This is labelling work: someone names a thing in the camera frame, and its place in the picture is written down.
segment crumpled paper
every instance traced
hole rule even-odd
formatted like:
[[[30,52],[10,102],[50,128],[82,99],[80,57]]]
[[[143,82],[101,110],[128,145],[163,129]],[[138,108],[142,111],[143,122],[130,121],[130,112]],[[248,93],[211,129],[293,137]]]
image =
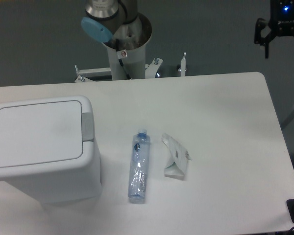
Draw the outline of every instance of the crumpled paper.
[[[171,153],[171,157],[164,168],[164,175],[172,178],[184,178],[188,160],[191,160],[187,149],[166,133],[162,135],[162,142]]]

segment white table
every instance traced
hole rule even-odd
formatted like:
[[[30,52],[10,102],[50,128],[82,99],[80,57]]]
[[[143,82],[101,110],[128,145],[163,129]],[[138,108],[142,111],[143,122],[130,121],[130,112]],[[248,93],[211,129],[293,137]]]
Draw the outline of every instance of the white table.
[[[75,95],[94,109],[99,199],[40,205],[0,182],[0,235],[236,235],[288,230],[294,171],[264,77],[238,73],[1,87],[0,103]],[[132,136],[150,134],[147,201],[128,202]],[[166,178],[162,133],[193,158]]]

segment blue bottle cap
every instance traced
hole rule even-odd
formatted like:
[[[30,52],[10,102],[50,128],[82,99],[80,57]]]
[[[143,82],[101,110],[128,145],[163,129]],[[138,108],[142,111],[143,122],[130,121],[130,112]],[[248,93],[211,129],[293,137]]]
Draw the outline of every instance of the blue bottle cap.
[[[139,129],[138,134],[147,134],[147,130],[146,129]]]

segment white trash can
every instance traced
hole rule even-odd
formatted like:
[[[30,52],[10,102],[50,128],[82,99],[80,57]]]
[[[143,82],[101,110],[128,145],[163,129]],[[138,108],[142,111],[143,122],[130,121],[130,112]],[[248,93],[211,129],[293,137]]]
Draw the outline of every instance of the white trash can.
[[[99,196],[100,152],[89,99],[0,104],[0,181],[41,203]]]

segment plastic water bottle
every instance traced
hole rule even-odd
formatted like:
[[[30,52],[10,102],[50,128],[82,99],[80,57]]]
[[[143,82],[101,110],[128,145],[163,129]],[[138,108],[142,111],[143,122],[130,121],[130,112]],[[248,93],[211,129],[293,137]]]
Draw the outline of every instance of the plastic water bottle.
[[[150,137],[145,129],[133,136],[132,159],[129,171],[128,197],[131,203],[142,204],[145,192],[149,165]]]

